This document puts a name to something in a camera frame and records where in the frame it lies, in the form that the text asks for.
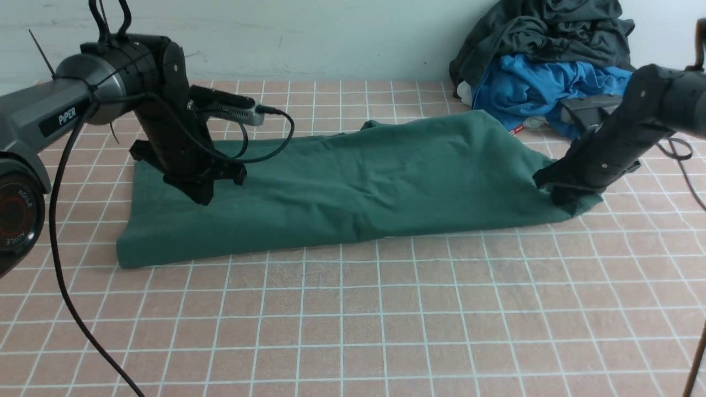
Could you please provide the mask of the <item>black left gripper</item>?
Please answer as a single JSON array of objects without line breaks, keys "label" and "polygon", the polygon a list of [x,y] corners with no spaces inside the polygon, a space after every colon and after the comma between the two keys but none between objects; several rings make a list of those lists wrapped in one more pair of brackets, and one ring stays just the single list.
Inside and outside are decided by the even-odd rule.
[{"label": "black left gripper", "polygon": [[147,139],[136,141],[130,155],[162,173],[164,183],[194,203],[208,205],[217,180],[244,183],[244,163],[215,149],[204,116],[197,116],[186,106],[173,106],[161,97],[141,99],[135,114]]}]

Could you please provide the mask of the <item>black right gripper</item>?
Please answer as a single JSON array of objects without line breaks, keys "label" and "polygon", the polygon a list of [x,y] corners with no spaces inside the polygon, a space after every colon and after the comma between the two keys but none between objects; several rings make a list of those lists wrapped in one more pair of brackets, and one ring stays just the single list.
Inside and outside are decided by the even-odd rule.
[{"label": "black right gripper", "polygon": [[628,131],[602,126],[574,141],[565,156],[538,170],[533,180],[547,189],[555,205],[574,204],[605,192],[623,174],[638,166],[643,144]]}]

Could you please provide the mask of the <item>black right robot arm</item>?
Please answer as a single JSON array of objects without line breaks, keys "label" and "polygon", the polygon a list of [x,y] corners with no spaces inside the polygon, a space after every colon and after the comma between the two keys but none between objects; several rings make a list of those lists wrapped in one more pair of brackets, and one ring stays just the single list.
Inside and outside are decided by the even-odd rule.
[{"label": "black right robot arm", "polygon": [[623,95],[563,100],[580,135],[554,164],[537,171],[557,205],[601,194],[640,165],[639,158],[674,133],[704,139],[704,73],[657,65],[639,68]]}]

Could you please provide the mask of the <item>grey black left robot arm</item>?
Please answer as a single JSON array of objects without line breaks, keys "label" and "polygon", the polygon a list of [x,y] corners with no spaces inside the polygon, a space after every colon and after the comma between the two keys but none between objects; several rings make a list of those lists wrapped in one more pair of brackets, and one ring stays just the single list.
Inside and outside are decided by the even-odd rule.
[{"label": "grey black left robot arm", "polygon": [[207,118],[196,109],[182,48],[168,37],[113,36],[85,43],[49,81],[2,97],[2,274],[37,243],[45,223],[50,176],[40,153],[86,124],[105,125],[133,112],[147,138],[130,154],[201,205],[214,182],[244,182],[247,171],[217,152]]}]

